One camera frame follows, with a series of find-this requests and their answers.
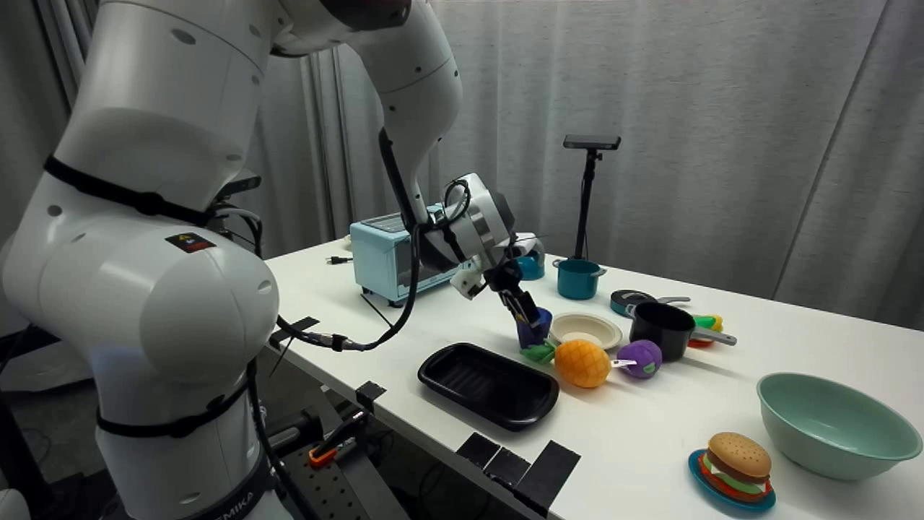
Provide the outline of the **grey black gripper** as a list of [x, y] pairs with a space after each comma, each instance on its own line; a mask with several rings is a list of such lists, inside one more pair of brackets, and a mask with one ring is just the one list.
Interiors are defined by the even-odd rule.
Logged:
[[477, 296], [481, 288], [494, 288], [510, 318], [525, 322], [539, 318], [539, 305], [523, 285], [523, 254], [536, 254], [539, 238], [533, 231], [510, 231], [507, 224], [487, 224], [484, 220], [461, 220], [452, 224], [458, 244], [458, 264], [450, 285], [461, 296]]

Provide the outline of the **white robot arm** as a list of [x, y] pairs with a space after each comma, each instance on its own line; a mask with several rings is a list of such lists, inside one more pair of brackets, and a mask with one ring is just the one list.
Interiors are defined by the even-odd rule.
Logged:
[[129, 520], [289, 520], [253, 357], [269, 264], [210, 228], [246, 163], [265, 62], [357, 51], [413, 244], [523, 322], [510, 212], [474, 172], [428, 204], [416, 172], [461, 81], [428, 0], [102, 0], [77, 98], [3, 256], [3, 295], [90, 364], [96, 441]]

